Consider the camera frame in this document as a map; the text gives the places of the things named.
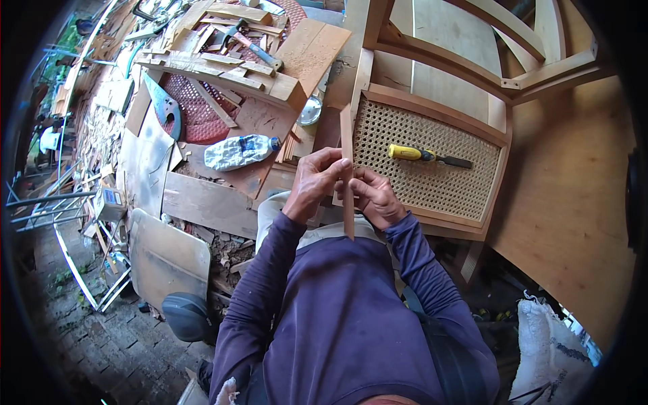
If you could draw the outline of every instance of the crushed plastic bottle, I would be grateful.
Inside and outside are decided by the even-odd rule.
[[[279,138],[255,133],[224,139],[205,149],[205,166],[221,172],[260,162],[281,149]]]

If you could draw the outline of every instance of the hand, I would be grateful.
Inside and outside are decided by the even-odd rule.
[[[352,169],[351,161],[342,159],[341,148],[324,148],[302,157],[282,212],[293,221],[306,224],[342,173]]]
[[[372,224],[381,231],[402,220],[406,215],[405,207],[398,201],[391,189],[389,178],[381,176],[368,167],[355,170],[349,188],[360,198],[355,199],[355,207],[362,211]],[[343,191],[342,182],[335,184],[335,189]]]

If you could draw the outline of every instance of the concrete floor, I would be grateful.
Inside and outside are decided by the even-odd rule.
[[[70,222],[59,230],[75,264],[89,265],[83,277],[96,296],[107,289],[100,278],[102,255],[97,242],[87,246],[75,228]],[[196,371],[201,359],[211,361],[214,348],[178,340],[165,322],[138,310],[134,293],[117,298],[101,314],[79,297],[73,278],[59,282],[57,290],[56,275],[69,268],[54,230],[46,227],[33,236],[36,271],[23,275],[23,293],[41,344],[55,348],[47,352],[73,390],[82,389],[80,382],[87,379],[108,403],[175,404],[189,382],[185,368]]]

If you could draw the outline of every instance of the chisel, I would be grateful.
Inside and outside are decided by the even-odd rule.
[[[449,166],[472,168],[472,162],[466,159],[460,159],[452,156],[439,156],[436,152],[429,149],[418,149],[410,146],[399,146],[391,144],[389,146],[389,157],[397,157],[407,160],[422,160],[425,162],[441,161]]]

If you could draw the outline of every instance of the workbench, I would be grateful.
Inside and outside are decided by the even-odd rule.
[[[557,4],[567,56],[587,49],[592,31],[569,0]],[[396,0],[391,22],[502,77],[524,73],[511,51],[495,44],[489,25],[452,7],[442,0]],[[340,140],[339,114],[351,101],[368,8],[368,0],[347,4],[343,28],[353,35],[329,76],[315,150]],[[419,62],[375,51],[371,81],[488,119],[484,91]],[[616,76],[515,106],[510,158],[486,238],[573,312],[603,352],[631,287],[635,257],[627,247],[624,197],[633,147]]]

